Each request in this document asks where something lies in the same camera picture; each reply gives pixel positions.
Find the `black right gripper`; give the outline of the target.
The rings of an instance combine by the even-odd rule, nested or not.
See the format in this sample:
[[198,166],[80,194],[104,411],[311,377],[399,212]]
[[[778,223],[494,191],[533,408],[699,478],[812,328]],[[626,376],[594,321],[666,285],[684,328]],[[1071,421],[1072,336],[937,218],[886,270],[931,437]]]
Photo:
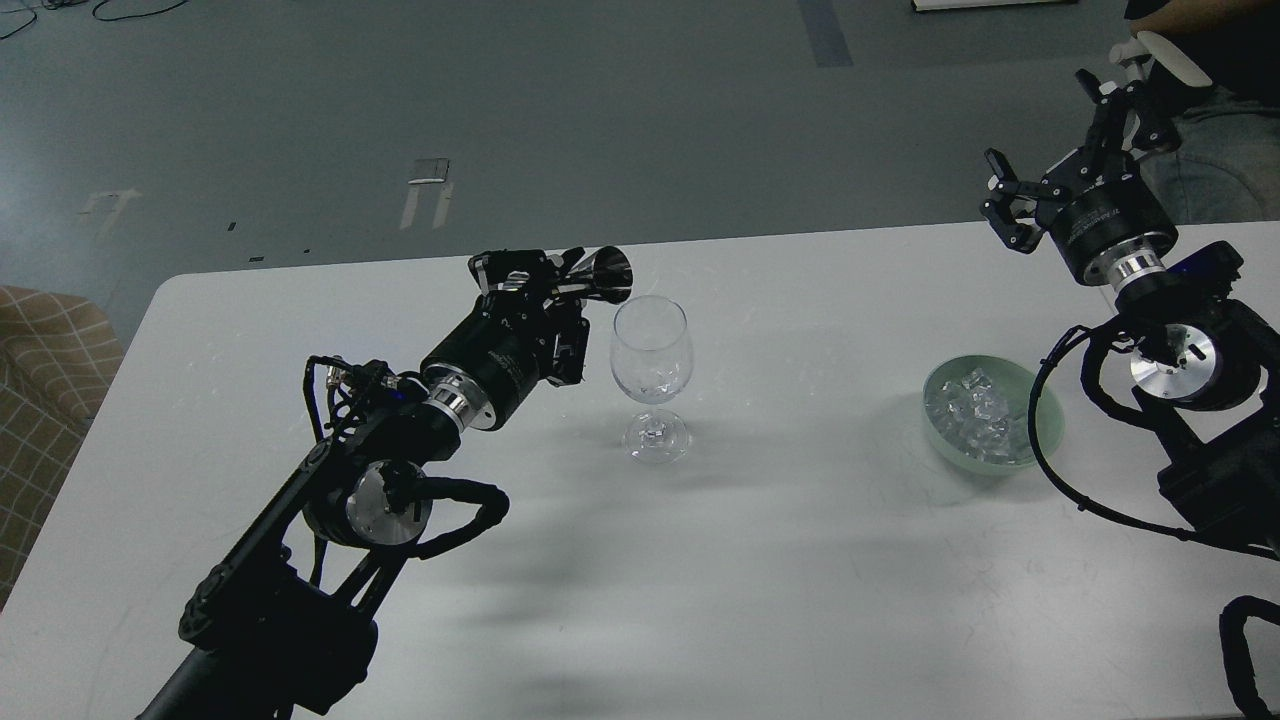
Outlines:
[[1020,179],[1000,150],[987,149],[992,176],[980,214],[1015,252],[1034,252],[1047,234],[1073,281],[1096,287],[1110,282],[1120,256],[1148,249],[1161,259],[1175,245],[1176,227],[1138,176],[1142,160],[1175,152],[1183,140],[1144,81],[1105,85],[1085,69],[1074,78],[1094,109],[1076,173],[1105,182]]

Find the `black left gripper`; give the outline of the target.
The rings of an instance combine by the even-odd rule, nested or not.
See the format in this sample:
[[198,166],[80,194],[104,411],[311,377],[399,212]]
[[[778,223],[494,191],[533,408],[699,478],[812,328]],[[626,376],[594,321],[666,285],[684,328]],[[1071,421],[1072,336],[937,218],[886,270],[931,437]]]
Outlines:
[[468,259],[480,296],[420,364],[426,382],[448,373],[463,375],[483,396],[468,427],[500,429],[545,377],[554,387],[582,382],[590,333],[582,314],[585,300],[553,304],[547,315],[539,302],[522,295],[498,293],[532,292],[541,300],[585,296],[585,282],[570,279],[584,258],[585,249],[573,247],[559,252],[497,250]]

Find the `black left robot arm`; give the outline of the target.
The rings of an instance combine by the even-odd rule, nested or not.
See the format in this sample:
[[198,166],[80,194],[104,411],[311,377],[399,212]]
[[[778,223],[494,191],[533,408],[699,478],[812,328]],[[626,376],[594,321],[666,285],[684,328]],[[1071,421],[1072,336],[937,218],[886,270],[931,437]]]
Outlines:
[[187,601],[183,662],[145,719],[324,715],[369,673],[375,616],[404,565],[475,541],[509,511],[497,486],[431,474],[470,429],[500,429],[541,382],[582,379],[591,301],[628,299],[605,246],[488,251],[477,297],[415,370],[311,356],[315,445]]

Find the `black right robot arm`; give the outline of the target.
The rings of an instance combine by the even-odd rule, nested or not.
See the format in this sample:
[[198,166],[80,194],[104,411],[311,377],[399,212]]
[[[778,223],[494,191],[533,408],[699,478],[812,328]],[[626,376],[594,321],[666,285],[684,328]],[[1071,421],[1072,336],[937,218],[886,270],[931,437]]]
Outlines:
[[[1138,152],[1180,138],[1142,79],[1076,82],[1093,117],[1083,142],[1039,179],[996,149],[980,211],[1005,247],[1057,249],[1070,277],[1114,292],[1114,316],[1068,329],[1032,382],[1027,427],[1036,462],[1082,512],[1233,553],[1276,560],[1279,539],[1277,332],[1231,296],[1242,255],[1225,241],[1174,265],[1178,228],[1142,179]],[[1083,347],[1080,387],[1106,416],[1148,430],[1167,465],[1156,480],[1184,527],[1142,521],[1070,486],[1050,465],[1037,416],[1059,364]]]

